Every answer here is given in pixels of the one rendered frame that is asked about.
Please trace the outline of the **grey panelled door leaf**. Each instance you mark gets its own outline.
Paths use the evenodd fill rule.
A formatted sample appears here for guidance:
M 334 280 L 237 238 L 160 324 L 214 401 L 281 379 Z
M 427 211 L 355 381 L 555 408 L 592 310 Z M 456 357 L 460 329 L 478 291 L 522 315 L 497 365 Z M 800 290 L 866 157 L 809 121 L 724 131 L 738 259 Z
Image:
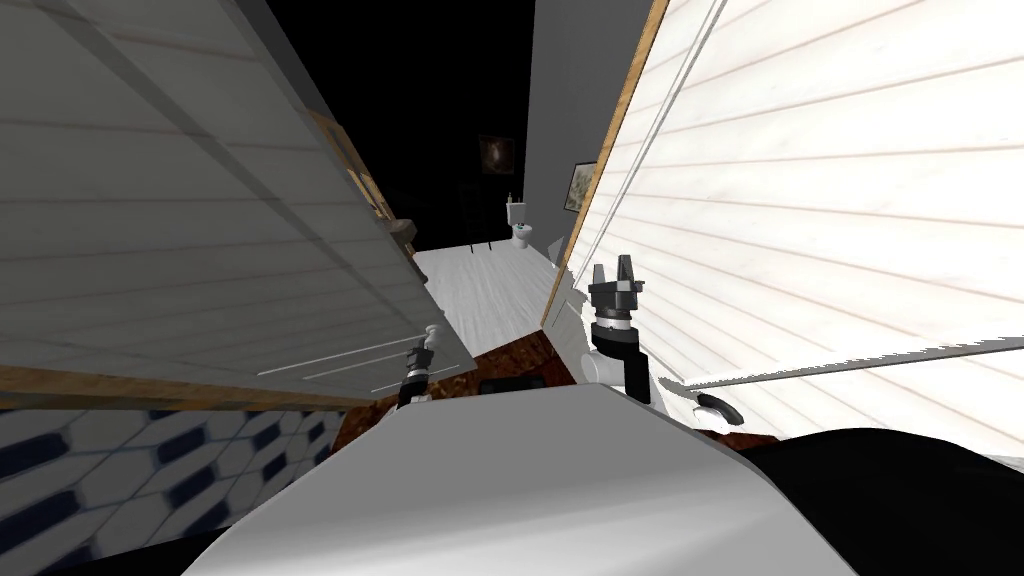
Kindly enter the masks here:
M 340 270 L 318 264 L 298 271 L 282 292 L 254 304 L 233 337 L 209 348 L 206 360 L 248 374 L 254 384 L 289 383 L 309 394 L 380 398 L 406 374 L 406 353 L 431 324 L 444 326 L 429 374 L 464 373 L 476 362 L 457 334 L 449 306 L 439 303 L 441 274 L 430 252 L 414 260 L 420 283 L 396 263 Z

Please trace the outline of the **pale framed wall picture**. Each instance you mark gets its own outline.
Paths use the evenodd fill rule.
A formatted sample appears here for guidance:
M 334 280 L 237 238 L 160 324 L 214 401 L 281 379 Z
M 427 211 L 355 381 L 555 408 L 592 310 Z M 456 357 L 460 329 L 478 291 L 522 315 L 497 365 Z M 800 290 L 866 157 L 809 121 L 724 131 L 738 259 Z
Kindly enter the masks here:
M 584 205 L 586 194 L 591 187 L 597 162 L 577 163 L 573 167 L 563 208 L 579 213 Z

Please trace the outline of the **dark framed wall picture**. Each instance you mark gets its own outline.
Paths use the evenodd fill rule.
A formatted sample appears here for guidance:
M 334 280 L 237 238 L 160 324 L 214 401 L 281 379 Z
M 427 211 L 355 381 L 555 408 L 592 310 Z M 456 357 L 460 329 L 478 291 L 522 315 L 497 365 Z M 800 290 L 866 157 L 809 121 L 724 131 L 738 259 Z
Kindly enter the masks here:
M 481 172 L 485 175 L 515 173 L 515 140 L 509 137 L 478 136 Z

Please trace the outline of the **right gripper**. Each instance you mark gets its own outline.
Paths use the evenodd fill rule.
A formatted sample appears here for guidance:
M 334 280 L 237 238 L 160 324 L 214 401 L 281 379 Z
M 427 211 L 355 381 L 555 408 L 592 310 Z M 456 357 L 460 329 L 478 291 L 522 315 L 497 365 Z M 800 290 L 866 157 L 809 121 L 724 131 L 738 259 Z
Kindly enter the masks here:
M 594 264 L 589 286 L 590 302 L 597 317 L 630 319 L 639 310 L 638 294 L 643 291 L 644 282 L 635 281 L 631 256 L 617 257 L 617 281 L 608 281 L 603 264 Z

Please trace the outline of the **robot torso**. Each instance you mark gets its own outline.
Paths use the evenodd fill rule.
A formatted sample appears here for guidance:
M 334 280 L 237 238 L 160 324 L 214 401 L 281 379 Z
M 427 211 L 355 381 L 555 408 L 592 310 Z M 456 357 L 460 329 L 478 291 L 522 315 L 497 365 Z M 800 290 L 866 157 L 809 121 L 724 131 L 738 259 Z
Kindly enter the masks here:
M 857 576 L 756 467 L 604 385 L 414 403 L 183 576 Z

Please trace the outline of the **white toilet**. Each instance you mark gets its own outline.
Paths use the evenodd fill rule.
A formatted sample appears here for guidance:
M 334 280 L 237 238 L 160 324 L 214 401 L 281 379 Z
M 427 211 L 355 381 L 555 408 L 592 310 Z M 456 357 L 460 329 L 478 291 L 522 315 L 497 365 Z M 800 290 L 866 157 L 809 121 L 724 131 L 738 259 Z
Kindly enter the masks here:
M 526 249 L 532 235 L 532 228 L 526 224 L 526 204 L 509 195 L 506 202 L 507 223 L 512 229 L 511 244 L 518 249 Z

